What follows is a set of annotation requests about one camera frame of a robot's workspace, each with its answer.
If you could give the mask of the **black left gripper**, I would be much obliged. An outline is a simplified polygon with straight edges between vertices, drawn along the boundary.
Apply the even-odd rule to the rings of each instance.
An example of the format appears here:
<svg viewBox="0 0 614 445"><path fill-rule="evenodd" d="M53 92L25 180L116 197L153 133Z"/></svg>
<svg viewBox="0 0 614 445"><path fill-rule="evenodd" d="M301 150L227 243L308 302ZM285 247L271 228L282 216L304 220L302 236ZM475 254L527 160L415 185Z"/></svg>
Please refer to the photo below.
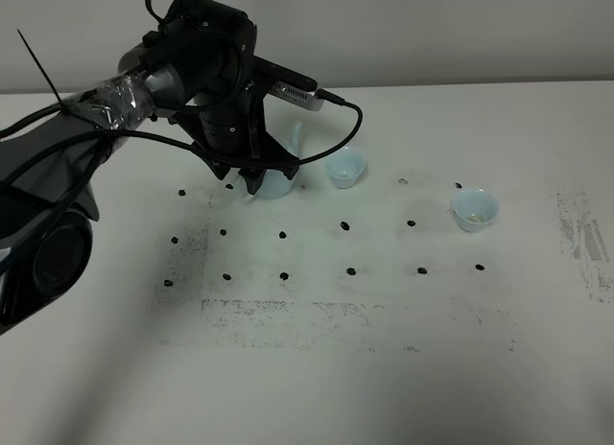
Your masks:
<svg viewBox="0 0 614 445"><path fill-rule="evenodd" d="M248 90L218 109L199 114L178 112L169 118L170 124L181 127L194 140L194 149L226 157L201 156L217 179L225 179L232 168L237 168L251 196L260 189L266 170L249 168L246 162L265 163L288 179L293 179L299 169L298 158L287 152L266 130L266 95L252 81Z"/></svg>

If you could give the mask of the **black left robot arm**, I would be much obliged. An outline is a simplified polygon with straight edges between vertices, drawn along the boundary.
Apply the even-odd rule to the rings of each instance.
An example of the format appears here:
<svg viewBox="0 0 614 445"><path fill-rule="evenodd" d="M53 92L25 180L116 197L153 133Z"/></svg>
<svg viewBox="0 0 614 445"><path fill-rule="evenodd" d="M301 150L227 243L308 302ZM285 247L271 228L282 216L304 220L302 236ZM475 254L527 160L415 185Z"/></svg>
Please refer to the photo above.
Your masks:
<svg viewBox="0 0 614 445"><path fill-rule="evenodd" d="M316 106L316 81L257 57L256 25L213 0L174 0L156 24L115 77L2 130L3 330L78 282L100 217L91 178L145 121L180 127L188 152L217 177L237 169L251 192L269 169L297 173L298 157L267 132L264 100Z"/></svg>

